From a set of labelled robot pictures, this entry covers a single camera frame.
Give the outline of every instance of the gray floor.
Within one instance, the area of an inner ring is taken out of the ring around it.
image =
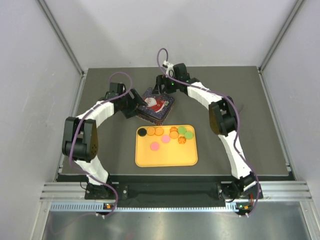
[[[141,95],[155,86],[160,71],[156,67],[93,68],[89,69],[78,107],[78,114],[90,108],[109,89],[109,76],[118,71],[128,73]],[[206,87],[231,96],[240,111],[240,142],[246,159],[258,175],[288,175],[269,106],[255,66],[188,67],[192,77]],[[114,78],[128,83],[124,76]],[[195,128],[198,162],[194,166],[138,167],[135,164],[136,130],[150,125],[137,117],[126,119],[118,112],[98,129],[98,156],[102,165],[113,175],[230,175],[227,154],[219,138],[209,126],[208,111],[183,93],[174,93],[175,105],[165,125],[189,124]],[[63,174],[78,173],[63,164]]]
[[[299,203],[261,202],[248,218],[213,212],[51,212],[43,240],[310,240]],[[48,226],[51,224],[52,235]]]

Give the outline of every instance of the green circle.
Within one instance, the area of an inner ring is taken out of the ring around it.
[[[186,131],[187,131],[187,129],[186,129],[184,126],[180,126],[180,127],[178,128],[178,133],[179,133],[179,134],[185,134]]]
[[[184,134],[185,138],[186,139],[192,139],[194,137],[194,134],[191,132],[191,131],[187,131],[185,134]]]

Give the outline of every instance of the metal frame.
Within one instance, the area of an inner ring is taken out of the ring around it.
[[[86,80],[86,74],[82,70],[77,58],[75,57],[70,45],[68,44],[65,36],[63,35],[59,25],[57,24],[54,16],[52,15],[48,5],[45,0],[36,0],[39,4],[41,10],[46,16],[48,22],[50,23],[53,31],[55,32],[57,38],[61,42],[65,52],[70,57],[74,67],[82,75],[77,89],[77,93],[74,99],[74,104],[70,114],[74,116],[77,112],[78,105],[80,102],[81,94],[84,87],[84,82]],[[274,121],[274,125],[277,131],[277,135],[280,140],[281,148],[283,150],[288,170],[291,168],[293,173],[295,173],[294,166],[290,163],[290,153],[287,148],[287,144],[277,118],[276,110],[272,98],[270,97],[270,92],[266,81],[263,76],[263,70],[267,66],[271,57],[277,50],[281,40],[283,39],[288,28],[292,24],[294,18],[298,14],[305,0],[297,0],[294,7],[291,10],[287,20],[283,24],[280,32],[275,38],[272,46],[270,47],[267,55],[265,56],[261,66],[258,68],[258,73],[260,75],[261,84],[264,89],[264,93],[269,104],[271,115]],[[62,168],[64,156],[61,155],[55,177],[59,173],[59,170]],[[300,202],[303,216],[305,218],[306,225],[308,227],[310,236],[312,239],[320,239],[320,220],[317,214],[312,196],[310,194],[308,185],[305,181],[261,181],[261,189],[264,194],[264,198],[260,199],[259,202]],[[96,210],[101,211],[101,204],[112,204],[114,200],[85,200],[85,190],[80,188],[78,182],[48,182],[44,185],[40,202],[38,208],[37,219],[34,223],[32,230],[31,238],[32,240],[42,239],[45,225],[47,223],[49,211],[82,211],[84,208],[87,212]],[[118,207],[116,211],[118,212],[230,212],[234,211],[234,203],[226,204],[225,207],[192,207],[192,208],[128,208],[128,207]]]

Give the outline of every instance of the black circle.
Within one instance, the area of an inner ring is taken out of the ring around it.
[[[140,128],[138,130],[138,135],[144,137],[145,135],[147,135],[147,130],[145,128]]]

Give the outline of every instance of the yellow board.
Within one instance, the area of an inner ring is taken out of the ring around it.
[[[191,125],[142,126],[137,129],[135,163],[139,167],[192,166],[197,161],[196,134]]]

